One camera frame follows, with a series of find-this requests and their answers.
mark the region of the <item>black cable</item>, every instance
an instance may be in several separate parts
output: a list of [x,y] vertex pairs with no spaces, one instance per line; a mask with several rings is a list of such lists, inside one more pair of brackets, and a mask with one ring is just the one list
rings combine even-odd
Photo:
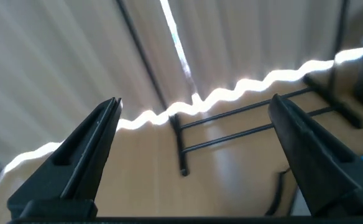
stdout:
[[274,213],[278,210],[278,207],[280,206],[280,202],[281,202],[282,191],[283,191],[283,176],[290,170],[291,170],[291,168],[289,167],[285,171],[278,173],[277,189],[275,191],[274,199],[270,205],[270,208],[264,214],[265,216],[274,215]]

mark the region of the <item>horizontal bar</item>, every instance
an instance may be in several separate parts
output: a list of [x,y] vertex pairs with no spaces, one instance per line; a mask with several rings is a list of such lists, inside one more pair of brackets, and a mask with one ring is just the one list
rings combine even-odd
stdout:
[[[335,110],[335,108],[330,106],[330,107],[322,108],[322,109],[319,109],[319,110],[311,111],[311,112],[309,112],[307,114],[309,116],[316,116],[316,115],[327,113],[327,112],[330,112],[330,111],[333,111],[333,110]],[[273,124],[266,124],[266,125],[263,125],[263,126],[259,126],[257,128],[252,128],[252,129],[249,129],[249,130],[246,130],[246,131],[241,131],[241,132],[236,133],[236,134],[231,134],[229,136],[214,139],[212,141],[207,141],[207,142],[203,142],[203,143],[200,143],[200,144],[196,144],[194,146],[190,146],[190,147],[185,148],[184,150],[182,150],[181,153],[187,153],[187,152],[195,151],[197,149],[201,149],[201,148],[206,147],[206,146],[211,146],[213,144],[217,144],[217,143],[232,140],[232,139],[235,139],[235,138],[243,137],[243,136],[246,136],[248,134],[254,134],[254,133],[257,133],[259,131],[264,131],[264,130],[267,130],[267,129],[270,129],[270,128],[274,128],[274,125]]]
[[360,116],[351,110],[348,105],[340,102],[329,90],[322,87],[308,75],[303,77],[304,83],[312,87],[312,89],[330,106],[335,107],[335,111],[340,113],[355,128],[363,128],[363,120]]
[[[289,98],[289,97],[297,96],[297,95],[300,95],[300,94],[308,93],[309,91],[312,91],[312,90],[313,90],[312,88],[308,87],[308,88],[304,88],[302,90],[294,91],[292,93],[287,93],[285,95],[282,95],[281,97]],[[264,100],[264,101],[261,101],[261,102],[258,102],[258,103],[254,103],[254,104],[251,104],[251,105],[248,105],[248,106],[244,106],[242,108],[232,110],[232,111],[227,111],[225,113],[221,113],[221,114],[212,116],[210,118],[205,118],[205,119],[201,119],[199,121],[194,121],[194,122],[191,122],[191,123],[188,123],[188,124],[184,124],[184,125],[180,126],[180,128],[181,129],[186,129],[186,128],[194,127],[196,125],[203,124],[203,123],[206,123],[208,121],[214,121],[214,120],[219,119],[219,118],[223,118],[223,117],[230,116],[230,115],[233,115],[233,114],[236,114],[236,113],[240,113],[240,112],[243,112],[243,111],[254,109],[256,107],[264,106],[264,105],[267,105],[269,103],[270,103],[270,99],[269,100]]]

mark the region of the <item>black metal frame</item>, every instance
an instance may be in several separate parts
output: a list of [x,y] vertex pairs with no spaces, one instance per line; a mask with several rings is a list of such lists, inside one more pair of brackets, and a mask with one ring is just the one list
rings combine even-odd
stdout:
[[[340,16],[339,16],[339,24],[338,24],[338,33],[336,35],[336,40],[335,40],[335,45],[334,45],[334,54],[336,55],[336,53],[338,53],[340,51],[341,48],[341,43],[342,43],[342,35],[343,35],[343,30],[344,30],[344,21],[346,18],[346,12],[347,12],[347,8],[348,8],[348,0],[343,0],[342,4],[341,4],[341,12],[340,12]],[[324,101],[326,101],[329,105],[329,107],[326,108],[322,108],[319,110],[315,110],[315,111],[311,111],[308,114],[310,116],[316,116],[316,115],[320,115],[323,113],[327,113],[330,111],[336,111],[338,112],[340,115],[343,116],[343,118],[345,118],[353,127],[355,128],[363,128],[363,121],[362,119],[359,117],[358,114],[356,114],[355,112],[353,112],[353,110],[351,110],[346,104],[342,103],[341,101],[339,101],[335,95],[334,95],[334,86],[335,86],[335,81],[336,81],[336,71],[335,71],[335,67],[332,67],[331,71],[330,71],[330,76],[329,76],[329,80],[328,80],[328,84],[327,87],[323,87],[321,86],[318,82],[314,81],[311,77],[309,77],[308,75],[305,75],[303,77],[303,82],[308,86],[307,88],[304,88],[302,90],[298,90],[298,91],[294,91],[292,93],[288,93],[283,95],[283,98],[289,98],[289,97],[293,97],[293,96],[298,96],[300,94],[304,94],[304,93],[308,93],[310,91],[314,91],[315,93],[317,93]],[[273,128],[273,124],[266,124],[263,126],[259,126],[256,128],[252,128],[252,129],[248,129],[245,131],[241,131],[239,133],[235,133],[235,134],[231,134],[228,136],[224,136],[221,138],[217,138],[214,140],[210,140],[207,142],[203,142],[200,144],[196,144],[194,146],[188,146],[185,147],[184,145],[184,140],[183,140],[183,130],[187,129],[187,128],[191,128],[194,127],[196,125],[199,124],[203,124],[209,121],[214,121],[216,119],[219,118],[224,118],[233,114],[237,114],[243,111],[247,111],[247,110],[251,110],[260,106],[264,106],[270,103],[270,100],[264,100],[258,103],[254,103],[252,105],[248,105],[248,106],[244,106],[242,108],[238,108],[232,111],[228,111],[225,113],[221,113],[209,118],[205,118],[199,121],[194,121],[192,123],[188,123],[188,124],[180,124],[180,118],[179,115],[175,114],[170,118],[170,122],[172,124],[172,128],[176,134],[176,140],[177,140],[177,152],[178,152],[178,160],[179,160],[179,166],[180,166],[180,172],[183,176],[187,176],[190,172],[188,170],[188,166],[187,166],[187,153],[191,152],[191,151],[195,151],[207,146],[212,146],[213,144],[217,144],[217,143],[221,143],[224,141],[228,141],[228,140],[232,140],[235,138],[239,138],[239,137],[243,137],[249,134],[254,134],[257,133],[259,131],[264,131],[270,128]]]

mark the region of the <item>wavy light line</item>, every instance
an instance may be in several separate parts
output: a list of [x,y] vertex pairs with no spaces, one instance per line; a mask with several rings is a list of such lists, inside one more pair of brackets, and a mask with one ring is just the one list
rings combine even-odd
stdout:
[[[159,115],[156,115],[151,110],[147,110],[133,121],[120,119],[118,122],[117,130],[121,128],[130,130],[137,129],[149,121],[152,124],[161,125],[163,123],[166,123],[168,121],[168,117],[174,115],[175,113],[186,113],[189,115],[194,115],[199,112],[205,112],[208,111],[213,105],[215,105],[219,101],[237,100],[245,93],[245,91],[263,91],[266,90],[275,81],[293,82],[299,80],[307,73],[330,69],[334,65],[334,62],[336,64],[340,64],[343,62],[359,59],[362,56],[363,47],[358,49],[343,50],[342,52],[336,54],[335,60],[310,60],[304,63],[298,70],[274,70],[270,72],[263,81],[244,78],[237,82],[234,90],[217,88],[213,90],[204,101],[197,93],[194,93],[191,96],[193,102],[192,105],[183,102],[176,102],[169,106],[166,111],[160,113]],[[14,169],[23,161],[40,158],[50,152],[55,151],[60,145],[61,142],[50,142],[35,151],[19,154],[5,167],[4,173]]]

